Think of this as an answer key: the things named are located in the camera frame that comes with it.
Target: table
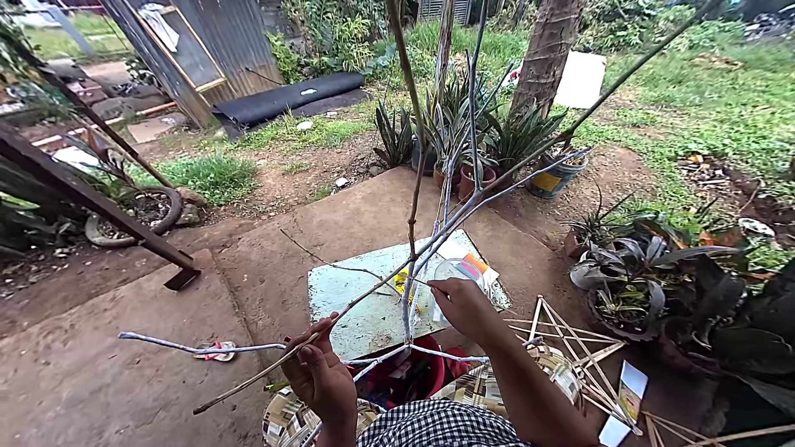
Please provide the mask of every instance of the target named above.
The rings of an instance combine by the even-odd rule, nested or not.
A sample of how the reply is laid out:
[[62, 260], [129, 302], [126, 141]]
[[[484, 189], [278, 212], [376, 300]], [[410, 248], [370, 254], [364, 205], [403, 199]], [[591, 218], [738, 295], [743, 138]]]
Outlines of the table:
[[[429, 239], [418, 240], [417, 247], [421, 247]], [[486, 262], [464, 230], [454, 231], [448, 241], [466, 247], [478, 260]], [[409, 244], [404, 243], [370, 251], [335, 264], [366, 268], [373, 273], [386, 276], [400, 266], [409, 257], [409, 253]], [[427, 278], [433, 278], [433, 272], [442, 260], [443, 258], [438, 254], [431, 257], [427, 270], [424, 269]], [[318, 321], [331, 312], [344, 309], [349, 302], [367, 292], [376, 282], [378, 282], [376, 278], [363, 272], [332, 266], [311, 269], [308, 273], [308, 295], [312, 321]], [[400, 297], [386, 285], [376, 292], [359, 302], [333, 328], [332, 345], [341, 359], [356, 359], [403, 342]], [[419, 321], [414, 326], [414, 336], [420, 337], [444, 329], [445, 326], [432, 320], [433, 296], [430, 289], [418, 284], [416, 295], [415, 301], [421, 313]], [[497, 304], [495, 307], [498, 309], [511, 306], [499, 279], [491, 288], [491, 299]]]

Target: coconut tree trunk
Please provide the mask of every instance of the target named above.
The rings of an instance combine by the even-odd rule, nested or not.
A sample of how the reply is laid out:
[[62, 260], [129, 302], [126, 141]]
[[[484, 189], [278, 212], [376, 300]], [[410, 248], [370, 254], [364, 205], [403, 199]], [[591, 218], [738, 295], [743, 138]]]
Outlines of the coconut tree trunk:
[[452, 43], [452, 26], [455, 21], [455, 4], [453, 0], [444, 0], [442, 4], [442, 22], [439, 24], [439, 48], [436, 52], [436, 76], [433, 85], [436, 86], [439, 104], [444, 100], [444, 83], [447, 79], [447, 67], [450, 61], [450, 44]]
[[555, 98], [568, 51], [577, 38], [584, 0], [543, 0], [525, 53], [510, 108], [520, 115], [536, 101], [544, 116]]

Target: concrete floor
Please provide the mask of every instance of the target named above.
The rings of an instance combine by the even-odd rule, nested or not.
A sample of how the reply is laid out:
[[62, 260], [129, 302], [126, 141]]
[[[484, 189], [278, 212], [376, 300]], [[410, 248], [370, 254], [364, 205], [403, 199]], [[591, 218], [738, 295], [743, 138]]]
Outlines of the concrete floor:
[[[185, 344], [207, 339], [260, 344], [303, 332], [309, 324], [307, 272], [320, 263], [279, 230], [329, 262], [404, 243], [414, 178], [407, 169], [392, 169], [225, 237], [212, 256], [206, 250], [196, 254], [204, 272], [185, 291], [162, 287], [173, 273], [167, 266], [0, 341], [3, 445], [258, 444], [259, 418], [269, 398], [262, 385], [280, 379], [280, 371], [205, 414], [194, 417], [191, 410], [272, 363], [278, 352], [243, 354], [230, 364], [202, 362], [116, 340], [116, 333], [134, 330]], [[418, 238], [430, 234], [438, 197], [436, 186], [425, 181]], [[498, 212], [505, 210], [484, 209], [464, 229], [500, 272], [513, 310], [530, 319], [540, 294], [570, 324], [587, 327], [583, 296], [568, 280], [570, 260]], [[461, 344], [479, 351], [452, 330], [437, 338], [443, 347]], [[605, 362], [605, 372], [617, 379], [621, 359], [629, 358], [650, 376], [643, 408], [697, 428], [712, 405], [714, 386], [666, 371], [647, 351], [641, 345], [625, 348]], [[593, 408], [587, 417], [594, 430], [605, 420]], [[625, 445], [648, 442], [635, 438]]]

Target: corrugated metal sheet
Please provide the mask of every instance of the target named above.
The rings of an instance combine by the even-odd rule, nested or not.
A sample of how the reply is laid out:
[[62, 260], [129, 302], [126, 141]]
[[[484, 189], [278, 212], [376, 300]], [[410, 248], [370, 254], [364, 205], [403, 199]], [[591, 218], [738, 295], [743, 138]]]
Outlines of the corrugated metal sheet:
[[[190, 88], [179, 70], [155, 45], [135, 20], [130, 8], [146, 3], [174, 5], [180, 9], [207, 51], [221, 68], [225, 84], [204, 92], [210, 103], [219, 103], [279, 87], [282, 82], [276, 60], [270, 52], [266, 31], [276, 32], [277, 23], [266, 21], [257, 0], [102, 0], [124, 34], [155, 71], [166, 91], [200, 125], [210, 122], [207, 104]], [[259, 73], [258, 76], [249, 70]]]
[[[456, 21], [466, 25], [469, 19], [471, 0], [454, 0], [453, 14]], [[420, 20], [439, 20], [442, 18], [442, 4], [444, 0], [422, 0], [420, 4]]]

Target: rolled black mat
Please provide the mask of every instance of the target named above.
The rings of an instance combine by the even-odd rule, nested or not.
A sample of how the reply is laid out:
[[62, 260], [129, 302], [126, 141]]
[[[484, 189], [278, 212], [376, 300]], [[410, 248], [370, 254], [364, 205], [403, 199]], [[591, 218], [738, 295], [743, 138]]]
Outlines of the rolled black mat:
[[334, 73], [218, 103], [211, 111], [221, 122], [232, 122], [238, 127], [251, 128], [276, 118], [287, 109], [296, 109], [319, 99], [359, 88], [363, 82], [364, 76], [359, 73]]

